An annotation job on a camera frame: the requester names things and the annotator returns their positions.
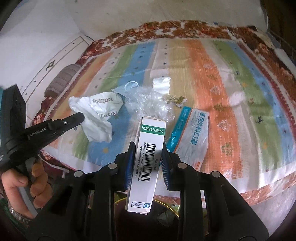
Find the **white green medicine box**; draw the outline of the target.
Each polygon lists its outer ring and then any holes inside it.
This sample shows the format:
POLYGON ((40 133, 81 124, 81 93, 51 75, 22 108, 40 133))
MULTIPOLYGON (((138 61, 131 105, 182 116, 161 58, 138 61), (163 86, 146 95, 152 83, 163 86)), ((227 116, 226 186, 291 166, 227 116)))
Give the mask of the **white green medicine box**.
POLYGON ((147 215, 152 206, 158 180, 166 122, 143 117, 140 122, 133 174, 125 209, 147 215))

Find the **white printed paper bag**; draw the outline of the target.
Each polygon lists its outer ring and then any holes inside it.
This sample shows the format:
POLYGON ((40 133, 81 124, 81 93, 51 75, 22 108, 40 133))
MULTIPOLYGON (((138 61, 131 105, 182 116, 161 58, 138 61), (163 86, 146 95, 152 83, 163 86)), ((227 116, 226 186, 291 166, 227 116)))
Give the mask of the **white printed paper bag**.
POLYGON ((123 106, 122 98, 115 92, 102 92, 93 96, 70 97, 69 107, 84 114, 82 130, 91 142, 111 142, 112 125, 109 119, 116 116, 123 106))

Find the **clear plastic bag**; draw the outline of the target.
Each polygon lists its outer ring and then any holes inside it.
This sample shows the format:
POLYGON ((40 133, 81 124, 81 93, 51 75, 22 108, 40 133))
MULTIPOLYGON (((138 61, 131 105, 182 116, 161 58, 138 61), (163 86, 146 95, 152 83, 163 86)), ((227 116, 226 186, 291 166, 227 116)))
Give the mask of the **clear plastic bag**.
POLYGON ((167 103, 163 94, 151 87, 135 87, 125 96, 127 111, 137 120, 143 117, 156 118, 170 122, 175 119, 173 107, 167 103))

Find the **silver foil wrapper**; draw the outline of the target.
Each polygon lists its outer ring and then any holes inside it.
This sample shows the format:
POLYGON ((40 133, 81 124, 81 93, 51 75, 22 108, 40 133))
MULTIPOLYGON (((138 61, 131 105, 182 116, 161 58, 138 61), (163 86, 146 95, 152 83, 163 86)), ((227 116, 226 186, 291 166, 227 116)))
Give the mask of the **silver foil wrapper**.
POLYGON ((169 94, 170 93, 170 77, 159 77, 154 78, 152 81, 153 89, 161 94, 169 94))

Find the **brown gold-rimmed trash bin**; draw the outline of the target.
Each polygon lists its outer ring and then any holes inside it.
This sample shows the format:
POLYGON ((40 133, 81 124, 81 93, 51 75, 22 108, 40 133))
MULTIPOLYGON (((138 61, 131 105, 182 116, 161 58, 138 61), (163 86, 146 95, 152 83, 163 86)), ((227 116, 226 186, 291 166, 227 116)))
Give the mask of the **brown gold-rimmed trash bin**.
POLYGON ((169 207, 153 201, 147 215, 128 212, 126 199, 114 203, 117 240, 158 241, 177 240, 179 218, 169 207))

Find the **blue white mask package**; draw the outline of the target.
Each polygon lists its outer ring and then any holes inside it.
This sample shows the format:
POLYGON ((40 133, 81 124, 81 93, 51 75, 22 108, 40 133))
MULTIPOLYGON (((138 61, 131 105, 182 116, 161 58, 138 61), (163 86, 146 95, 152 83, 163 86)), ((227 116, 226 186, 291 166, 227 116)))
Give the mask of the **blue white mask package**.
POLYGON ((208 132, 209 113, 184 106, 166 148, 199 171, 208 149, 208 132))

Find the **grey striped bolster pillow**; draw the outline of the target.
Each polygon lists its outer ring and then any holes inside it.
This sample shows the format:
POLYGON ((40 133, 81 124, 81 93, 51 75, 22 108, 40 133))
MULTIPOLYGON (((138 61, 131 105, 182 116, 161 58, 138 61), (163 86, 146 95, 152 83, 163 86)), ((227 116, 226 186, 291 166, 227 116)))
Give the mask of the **grey striped bolster pillow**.
POLYGON ((45 97, 56 98, 59 96, 80 68, 79 64, 70 64, 64 67, 46 88, 45 97))

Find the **wrist watch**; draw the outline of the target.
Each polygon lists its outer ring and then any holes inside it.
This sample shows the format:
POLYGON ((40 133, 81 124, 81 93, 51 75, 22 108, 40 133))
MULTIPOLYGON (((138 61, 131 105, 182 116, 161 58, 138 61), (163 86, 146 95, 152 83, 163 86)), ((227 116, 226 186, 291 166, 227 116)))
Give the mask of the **wrist watch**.
POLYGON ((8 209, 9 209, 10 214, 15 218, 15 220, 17 220, 18 222, 20 222, 24 225, 30 224, 31 219, 16 212, 15 209, 12 208, 10 203, 8 203, 8 209))

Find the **small crumpled clear wrapper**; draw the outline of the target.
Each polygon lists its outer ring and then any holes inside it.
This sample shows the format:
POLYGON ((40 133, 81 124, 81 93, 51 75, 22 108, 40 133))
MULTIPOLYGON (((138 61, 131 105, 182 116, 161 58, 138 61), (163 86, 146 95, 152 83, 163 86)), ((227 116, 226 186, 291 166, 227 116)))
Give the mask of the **small crumpled clear wrapper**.
POLYGON ((178 108, 182 108, 184 103, 187 101, 187 99, 183 96, 177 97, 169 94, 164 95, 164 100, 166 101, 167 104, 176 106, 178 108))

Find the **blue surgical face mask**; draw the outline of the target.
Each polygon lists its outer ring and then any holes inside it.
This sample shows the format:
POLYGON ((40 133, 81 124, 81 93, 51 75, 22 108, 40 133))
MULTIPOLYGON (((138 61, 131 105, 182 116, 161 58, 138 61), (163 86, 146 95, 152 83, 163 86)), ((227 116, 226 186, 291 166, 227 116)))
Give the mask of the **blue surgical face mask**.
POLYGON ((133 88, 136 87, 139 87, 136 81, 129 81, 125 85, 121 85, 112 89, 112 91, 122 96, 126 96, 133 88))

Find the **colourful striped bed cover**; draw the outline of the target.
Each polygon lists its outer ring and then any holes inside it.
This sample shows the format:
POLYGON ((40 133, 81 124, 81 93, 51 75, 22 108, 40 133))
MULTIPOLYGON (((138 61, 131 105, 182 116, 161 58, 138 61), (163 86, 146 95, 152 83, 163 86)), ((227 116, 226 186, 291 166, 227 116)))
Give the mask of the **colourful striped bed cover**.
POLYGON ((248 198, 295 184, 295 103, 264 58, 238 41, 158 39, 90 57, 41 120, 70 115, 70 97, 92 96, 136 81, 170 77, 170 94, 209 113, 200 171, 220 171, 248 198))

